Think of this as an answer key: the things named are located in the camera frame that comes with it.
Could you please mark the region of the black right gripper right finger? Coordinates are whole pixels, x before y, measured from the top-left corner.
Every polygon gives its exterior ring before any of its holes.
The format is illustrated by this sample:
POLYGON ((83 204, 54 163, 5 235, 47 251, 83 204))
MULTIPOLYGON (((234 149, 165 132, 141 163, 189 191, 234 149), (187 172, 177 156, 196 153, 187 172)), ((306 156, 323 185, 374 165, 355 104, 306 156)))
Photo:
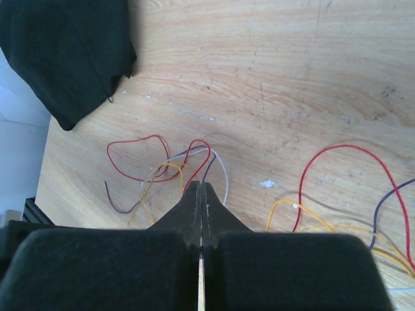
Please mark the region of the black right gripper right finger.
POLYGON ((391 310, 368 247, 341 233, 255 233, 206 185, 207 310, 391 310))

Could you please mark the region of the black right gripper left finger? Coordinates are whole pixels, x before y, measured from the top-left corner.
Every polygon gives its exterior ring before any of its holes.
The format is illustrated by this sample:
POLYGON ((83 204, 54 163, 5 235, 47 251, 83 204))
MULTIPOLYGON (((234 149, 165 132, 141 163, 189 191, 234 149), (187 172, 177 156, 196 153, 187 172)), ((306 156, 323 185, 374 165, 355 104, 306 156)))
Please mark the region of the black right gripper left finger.
POLYGON ((201 184, 145 230, 10 222, 2 310, 195 310, 201 184))

